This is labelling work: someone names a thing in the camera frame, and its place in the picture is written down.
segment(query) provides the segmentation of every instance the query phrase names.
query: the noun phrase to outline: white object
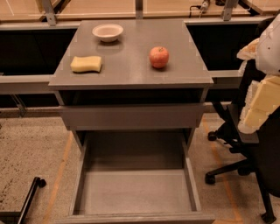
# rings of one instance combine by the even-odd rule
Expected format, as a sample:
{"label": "white object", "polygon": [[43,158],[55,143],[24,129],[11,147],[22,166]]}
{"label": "white object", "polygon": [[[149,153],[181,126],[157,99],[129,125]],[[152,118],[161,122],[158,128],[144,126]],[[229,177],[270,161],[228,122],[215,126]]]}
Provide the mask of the white object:
{"label": "white object", "polygon": [[239,67],[239,70],[238,70],[238,76],[243,76],[243,75],[244,75],[247,62],[248,62],[247,60],[244,60],[244,61],[241,63],[241,65],[240,65],[240,67]]}
{"label": "white object", "polygon": [[257,129],[256,127],[248,126],[244,120],[246,118],[246,115],[248,114],[250,110],[250,104],[253,100],[253,97],[256,95],[256,90],[259,82],[253,80],[248,87],[248,91],[246,94],[245,98],[245,107],[243,107],[241,115],[240,115],[240,121],[238,123],[238,130],[244,134],[252,134],[254,133]]}
{"label": "white object", "polygon": [[248,45],[244,46],[238,53],[237,58],[240,60],[254,60],[256,58],[256,47],[259,43],[259,38],[254,39]]}
{"label": "white object", "polygon": [[210,0],[203,0],[200,10],[206,12],[209,8]]}
{"label": "white object", "polygon": [[266,74],[280,75],[280,14],[265,29],[256,49],[256,68]]}
{"label": "white object", "polygon": [[103,42],[113,42],[123,33],[119,24],[100,24],[93,29],[93,34]]}

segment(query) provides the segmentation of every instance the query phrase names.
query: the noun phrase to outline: sponge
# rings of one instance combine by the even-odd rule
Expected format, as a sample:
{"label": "sponge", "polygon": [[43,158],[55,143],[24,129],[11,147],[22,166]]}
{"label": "sponge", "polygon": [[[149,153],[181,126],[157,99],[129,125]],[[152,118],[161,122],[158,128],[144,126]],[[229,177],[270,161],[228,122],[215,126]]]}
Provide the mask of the sponge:
{"label": "sponge", "polygon": [[75,73],[84,73],[90,71],[96,71],[99,73],[102,68],[102,58],[99,56],[74,56],[70,67]]}

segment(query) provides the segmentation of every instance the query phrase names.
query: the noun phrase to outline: terrazzo floor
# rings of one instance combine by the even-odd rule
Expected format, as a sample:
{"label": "terrazzo floor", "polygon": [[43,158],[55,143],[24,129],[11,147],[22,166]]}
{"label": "terrazzo floor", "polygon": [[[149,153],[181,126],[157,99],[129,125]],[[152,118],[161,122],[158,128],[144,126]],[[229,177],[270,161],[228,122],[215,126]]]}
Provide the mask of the terrazzo floor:
{"label": "terrazzo floor", "polygon": [[[189,150],[202,211],[214,214],[215,224],[261,224],[264,207],[255,174],[232,172],[217,177],[215,185],[204,183],[206,172],[242,158],[229,153],[223,142],[207,141],[207,132],[221,124],[217,114],[204,114]],[[47,185],[37,190],[25,223],[48,224],[66,217],[81,152],[59,114],[34,110],[19,117],[17,111],[3,111],[0,127],[0,212],[20,211],[38,176]],[[280,199],[271,199],[279,224]]]}

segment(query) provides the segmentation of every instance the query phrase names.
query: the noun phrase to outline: red apple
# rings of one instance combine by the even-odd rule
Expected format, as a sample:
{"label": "red apple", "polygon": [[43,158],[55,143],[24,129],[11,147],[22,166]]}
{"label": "red apple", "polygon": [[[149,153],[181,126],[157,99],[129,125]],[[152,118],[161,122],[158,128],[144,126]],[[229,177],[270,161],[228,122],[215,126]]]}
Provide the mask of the red apple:
{"label": "red apple", "polygon": [[153,67],[162,68],[165,67],[168,62],[169,53],[165,47],[156,46],[150,50],[149,59]]}

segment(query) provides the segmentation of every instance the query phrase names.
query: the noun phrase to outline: drawer front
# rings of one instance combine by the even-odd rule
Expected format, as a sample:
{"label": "drawer front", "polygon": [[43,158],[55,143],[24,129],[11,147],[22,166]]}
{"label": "drawer front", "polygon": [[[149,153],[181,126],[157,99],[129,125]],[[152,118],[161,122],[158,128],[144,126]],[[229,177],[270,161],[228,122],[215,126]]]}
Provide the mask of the drawer front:
{"label": "drawer front", "polygon": [[200,125],[203,104],[61,107],[70,130],[181,129]]}
{"label": "drawer front", "polygon": [[88,217],[84,215],[71,216],[64,220],[56,220],[55,224],[212,224],[214,217],[203,213],[175,214],[175,215],[126,215],[119,217]]}

